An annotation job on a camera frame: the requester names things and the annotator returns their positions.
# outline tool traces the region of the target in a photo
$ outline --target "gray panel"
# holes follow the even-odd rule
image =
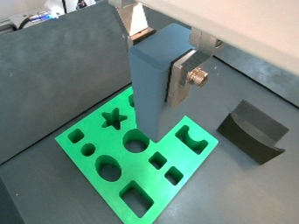
[[[104,2],[0,37],[0,164],[129,82],[112,10]]]
[[[218,146],[154,223],[296,224],[299,110],[216,59],[204,69],[209,81],[202,88],[190,88],[184,103],[186,116],[218,139]],[[276,145],[285,152],[261,166],[216,132],[241,100],[289,129]],[[121,223],[54,142],[76,121],[0,166],[6,190],[28,224]]]
[[[299,77],[225,45],[216,57],[299,107]]]

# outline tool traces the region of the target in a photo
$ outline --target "circular hole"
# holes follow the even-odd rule
[[[149,139],[138,129],[130,129],[124,136],[125,149],[133,153],[142,152],[149,144]]]
[[[96,151],[96,146],[92,143],[85,143],[80,149],[81,155],[89,157]]]

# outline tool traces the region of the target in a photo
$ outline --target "star-shaped hole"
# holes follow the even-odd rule
[[[114,108],[110,113],[101,113],[101,115],[105,118],[101,127],[113,126],[116,130],[120,130],[120,123],[126,119],[126,116],[118,114],[118,108]]]

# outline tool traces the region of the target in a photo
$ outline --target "rectangular block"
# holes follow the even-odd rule
[[[184,102],[170,108],[164,99],[172,63],[192,49],[189,34],[186,28],[169,24],[129,49],[136,126],[154,142],[185,114]]]

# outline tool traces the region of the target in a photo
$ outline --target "metal bracket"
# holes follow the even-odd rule
[[[186,52],[172,64],[169,85],[165,100],[174,107],[184,100],[189,93],[190,84],[201,87],[206,80],[208,74],[201,70],[204,61],[218,50],[221,41],[209,34],[190,29],[190,44],[196,50]]]
[[[9,19],[0,22],[0,36],[14,31],[17,31],[17,28]]]
[[[116,6],[116,20],[125,34],[126,49],[141,42],[153,33],[154,29],[148,27],[144,7],[132,0],[109,0]]]

